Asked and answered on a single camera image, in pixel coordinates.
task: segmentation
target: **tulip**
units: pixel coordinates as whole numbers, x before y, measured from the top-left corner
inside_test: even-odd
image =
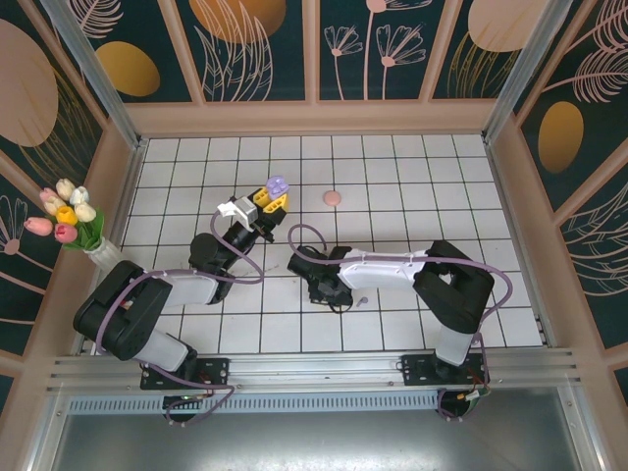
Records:
[[[96,210],[87,203],[81,203],[75,206],[77,218],[82,223],[90,223],[96,218]]]
[[[24,222],[24,229],[38,236],[49,236],[52,233],[52,222],[46,218],[28,218]]]
[[[84,186],[79,186],[78,188],[75,188],[75,190],[72,192],[72,195],[70,196],[70,204],[76,206],[78,204],[88,202],[89,193],[87,192],[87,188],[85,188]]]
[[[39,199],[41,199],[42,203],[48,201],[48,198],[59,198],[59,195],[55,193],[55,190],[52,188],[44,188],[39,192]]]
[[[55,226],[55,238],[61,243],[74,242],[79,236],[79,231],[69,224],[58,224]]]
[[[57,193],[62,199],[68,201],[72,192],[75,190],[75,186],[68,179],[60,179],[57,182]]]
[[[43,203],[43,207],[50,216],[56,216],[59,208],[62,208],[66,205],[63,199],[59,196],[50,196]]]
[[[75,225],[79,218],[70,206],[62,206],[57,210],[57,221],[63,224]]]

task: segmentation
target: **white tulip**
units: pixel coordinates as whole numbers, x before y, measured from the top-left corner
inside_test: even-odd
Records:
[[[80,203],[75,206],[75,213],[77,213],[77,218],[82,223],[90,223],[96,218],[96,210],[87,203]]]
[[[50,216],[56,216],[57,210],[60,207],[65,206],[65,205],[66,205],[66,202],[63,199],[58,198],[56,196],[50,196],[43,203],[43,208],[46,210],[46,213],[48,213]]]
[[[72,192],[72,195],[70,196],[70,204],[76,206],[77,204],[88,202],[89,193],[87,192],[87,188],[85,188],[84,186],[79,186],[78,188],[75,188],[75,190]]]
[[[75,186],[68,179],[60,179],[57,182],[57,194],[66,201],[70,199],[74,190]]]

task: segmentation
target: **white vase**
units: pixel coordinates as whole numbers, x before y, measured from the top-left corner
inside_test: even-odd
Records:
[[[106,277],[118,263],[125,260],[125,256],[120,249],[107,240],[105,237],[100,239],[100,245],[93,250],[84,250],[89,259],[102,270],[103,277]]]

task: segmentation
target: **pink tulip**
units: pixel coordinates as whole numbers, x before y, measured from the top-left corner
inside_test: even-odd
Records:
[[[79,231],[69,224],[58,224],[55,226],[55,238],[61,243],[74,242],[79,236]]]
[[[28,218],[24,222],[24,228],[38,236],[49,236],[52,233],[52,222],[46,218]]]
[[[41,199],[42,203],[45,203],[46,201],[48,201],[48,198],[53,197],[53,196],[55,198],[59,197],[59,195],[52,188],[44,188],[43,190],[39,192],[39,199]]]

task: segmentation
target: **wall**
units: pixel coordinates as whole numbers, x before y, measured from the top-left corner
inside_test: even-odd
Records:
[[[495,155],[556,342],[574,349],[617,464],[628,462],[628,2],[577,7]]]
[[[181,136],[479,131],[547,3],[70,6],[139,131]]]
[[[94,273],[24,221],[44,216],[43,186],[69,178],[88,186],[108,231],[130,150],[31,4],[2,2],[0,42],[0,455],[16,469]]]

